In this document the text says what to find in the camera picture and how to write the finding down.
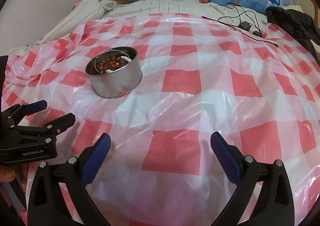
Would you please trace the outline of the left human hand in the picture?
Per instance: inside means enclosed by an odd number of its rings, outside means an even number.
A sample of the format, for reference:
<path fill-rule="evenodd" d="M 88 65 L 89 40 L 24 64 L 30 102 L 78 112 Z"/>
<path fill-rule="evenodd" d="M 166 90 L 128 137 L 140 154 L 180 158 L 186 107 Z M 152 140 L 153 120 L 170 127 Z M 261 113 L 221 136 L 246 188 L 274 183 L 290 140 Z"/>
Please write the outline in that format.
<path fill-rule="evenodd" d="M 24 192 L 26 192 L 27 189 L 28 169 L 29 164 L 20 164 L 16 169 L 18 171 L 18 174 L 20 175 L 20 185 Z M 16 177 L 15 170 L 10 166 L 1 165 L 0 174 L 1 183 L 12 182 Z"/>

